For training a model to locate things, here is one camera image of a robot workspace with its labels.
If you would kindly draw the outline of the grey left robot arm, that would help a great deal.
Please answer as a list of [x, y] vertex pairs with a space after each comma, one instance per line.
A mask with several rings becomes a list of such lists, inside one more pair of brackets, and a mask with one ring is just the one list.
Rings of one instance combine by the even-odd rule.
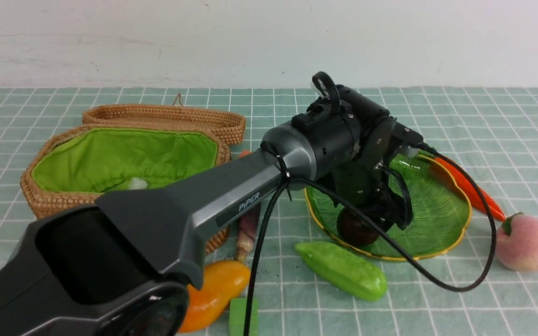
[[207, 240], [269, 194], [337, 168], [370, 175], [423, 136], [338, 85], [261, 148], [160, 189], [113, 191], [31, 223], [0, 270], [0, 336], [173, 336], [203, 285]]

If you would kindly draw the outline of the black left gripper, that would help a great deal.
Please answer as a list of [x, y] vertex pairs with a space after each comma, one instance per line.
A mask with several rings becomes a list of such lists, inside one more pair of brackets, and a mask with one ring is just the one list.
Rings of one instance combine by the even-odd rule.
[[420, 134], [395, 119], [383, 119], [363, 134], [357, 154], [332, 171], [335, 193], [384, 231], [394, 225], [405, 230], [413, 219], [410, 192], [390, 163], [398, 154], [415, 155], [410, 145], [422, 141]]

